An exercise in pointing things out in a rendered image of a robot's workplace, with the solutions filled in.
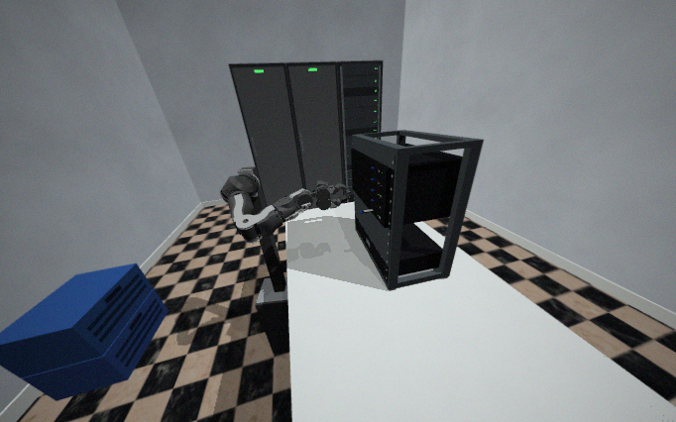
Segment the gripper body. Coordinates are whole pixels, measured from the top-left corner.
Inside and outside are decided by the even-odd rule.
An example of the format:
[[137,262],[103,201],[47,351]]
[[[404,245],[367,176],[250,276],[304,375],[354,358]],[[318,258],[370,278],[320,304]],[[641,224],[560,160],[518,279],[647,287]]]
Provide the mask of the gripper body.
[[317,207],[320,210],[327,210],[331,206],[330,192],[327,189],[329,182],[318,180],[311,192],[312,197],[315,198]]

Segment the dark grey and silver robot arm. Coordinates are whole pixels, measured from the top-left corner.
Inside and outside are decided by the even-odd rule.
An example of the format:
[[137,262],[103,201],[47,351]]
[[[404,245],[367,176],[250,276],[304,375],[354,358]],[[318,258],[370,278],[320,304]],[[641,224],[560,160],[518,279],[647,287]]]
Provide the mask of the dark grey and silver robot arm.
[[[257,197],[259,188],[260,183],[253,170],[245,169],[238,170],[238,175],[230,176],[220,191],[223,200],[228,203],[233,224],[249,244],[269,237],[282,223],[296,218],[313,203],[310,191],[300,189],[252,215],[254,206],[250,197]],[[301,209],[297,207],[296,200]]]

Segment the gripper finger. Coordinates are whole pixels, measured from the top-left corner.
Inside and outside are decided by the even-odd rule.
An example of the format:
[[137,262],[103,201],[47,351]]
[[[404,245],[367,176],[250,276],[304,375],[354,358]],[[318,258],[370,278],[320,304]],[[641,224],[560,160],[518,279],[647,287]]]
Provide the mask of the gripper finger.
[[341,184],[341,183],[337,183],[336,185],[328,185],[327,187],[328,187],[327,189],[329,190],[331,195],[336,194],[336,192],[339,192],[340,189],[345,189],[345,191],[348,194],[351,193],[350,190],[348,189],[348,187],[344,184]]
[[331,199],[331,206],[330,208],[336,208],[341,205],[341,203],[345,202],[346,200],[351,199],[348,193],[345,193],[343,196],[338,197],[338,199]]

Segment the black server rack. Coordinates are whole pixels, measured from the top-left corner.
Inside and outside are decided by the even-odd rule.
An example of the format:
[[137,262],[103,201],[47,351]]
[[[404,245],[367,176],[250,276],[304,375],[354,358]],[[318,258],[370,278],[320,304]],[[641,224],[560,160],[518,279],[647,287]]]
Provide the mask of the black server rack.
[[[386,136],[396,144],[375,139]],[[352,135],[355,230],[389,291],[450,276],[483,141],[409,130]],[[458,149],[463,157],[441,152]],[[445,217],[442,249],[414,223]]]

